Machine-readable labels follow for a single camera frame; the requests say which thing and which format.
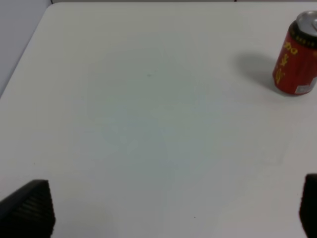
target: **pull tab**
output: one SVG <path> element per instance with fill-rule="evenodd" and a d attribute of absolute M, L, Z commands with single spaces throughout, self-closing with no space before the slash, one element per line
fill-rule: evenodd
<path fill-rule="evenodd" d="M 313 26 L 313 28 L 317 31 L 317 19 L 314 19 L 314 20 L 312 21 L 312 26 Z"/>

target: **wall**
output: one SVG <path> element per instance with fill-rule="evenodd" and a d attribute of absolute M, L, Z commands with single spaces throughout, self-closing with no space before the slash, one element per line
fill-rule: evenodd
<path fill-rule="evenodd" d="M 50 0 L 0 0 L 0 96 L 50 4 Z"/>

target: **black object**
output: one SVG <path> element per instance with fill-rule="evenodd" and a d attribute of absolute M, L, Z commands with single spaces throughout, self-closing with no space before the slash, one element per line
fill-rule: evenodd
<path fill-rule="evenodd" d="M 50 238 L 54 225 L 47 180 L 33 180 L 0 202 L 1 238 Z"/>
<path fill-rule="evenodd" d="M 317 238 L 317 174 L 306 176 L 299 215 L 307 237 Z"/>

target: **red can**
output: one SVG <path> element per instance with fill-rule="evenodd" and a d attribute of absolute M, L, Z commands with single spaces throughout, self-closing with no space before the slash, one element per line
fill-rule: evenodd
<path fill-rule="evenodd" d="M 281 91 L 302 95 L 317 81 L 317 11 L 301 13 L 287 32 L 273 78 Z"/>

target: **can label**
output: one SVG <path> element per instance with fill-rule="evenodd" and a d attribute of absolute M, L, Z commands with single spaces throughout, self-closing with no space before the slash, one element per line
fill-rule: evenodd
<path fill-rule="evenodd" d="M 273 78 L 281 91 L 301 95 L 310 92 L 317 81 L 317 44 L 297 35 L 291 27 L 277 59 Z"/>

